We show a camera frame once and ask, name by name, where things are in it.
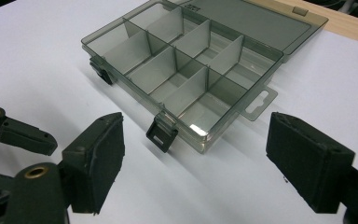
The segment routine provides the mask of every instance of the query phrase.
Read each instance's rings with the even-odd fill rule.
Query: white surface
[[[167,154],[145,137],[153,116],[89,66],[80,39],[144,1],[21,1],[0,8],[0,106],[52,133],[51,158],[0,143],[0,173],[14,175],[61,151],[98,117],[125,116],[126,156],[98,216],[71,223],[342,223],[317,215],[266,157],[273,111],[302,118],[356,152],[358,42],[321,32],[275,73],[279,95],[255,121],[236,119],[200,155],[176,139]]]

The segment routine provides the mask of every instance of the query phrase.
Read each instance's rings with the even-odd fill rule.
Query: black mechanical arm
[[[355,153],[305,121],[272,113],[267,156],[315,213],[334,214],[347,206],[345,224],[358,224]]]
[[[50,156],[57,147],[57,141],[51,134],[7,117],[5,110],[1,107],[0,142],[48,156]]]
[[[43,162],[15,177],[0,175],[0,224],[69,223],[69,205],[75,213],[100,213],[124,157],[122,122],[121,113],[96,119],[58,165]],[[1,107],[0,142],[45,155],[57,147],[50,134],[8,118]]]

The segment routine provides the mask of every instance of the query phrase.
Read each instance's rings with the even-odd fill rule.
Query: wooden edge
[[[319,7],[312,3],[301,0],[277,1],[293,7],[303,7],[305,9],[308,9],[310,12],[324,16],[329,19],[329,22],[324,27],[325,30],[338,35],[344,35],[348,38],[358,41],[358,18],[356,17],[326,7]]]

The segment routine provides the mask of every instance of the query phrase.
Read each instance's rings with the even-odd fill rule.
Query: box lid
[[[180,4],[282,51],[296,51],[328,19],[272,0],[193,0]]]

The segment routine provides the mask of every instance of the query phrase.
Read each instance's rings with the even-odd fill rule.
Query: box latch
[[[172,123],[162,119],[160,114],[155,116],[152,125],[146,133],[146,136],[163,152],[167,152],[178,131],[173,128]]]
[[[101,69],[96,62],[94,62],[93,58],[89,60],[89,65],[91,65],[92,69],[97,73],[97,75],[105,81],[108,85],[113,85],[113,81],[110,79],[107,72]]]

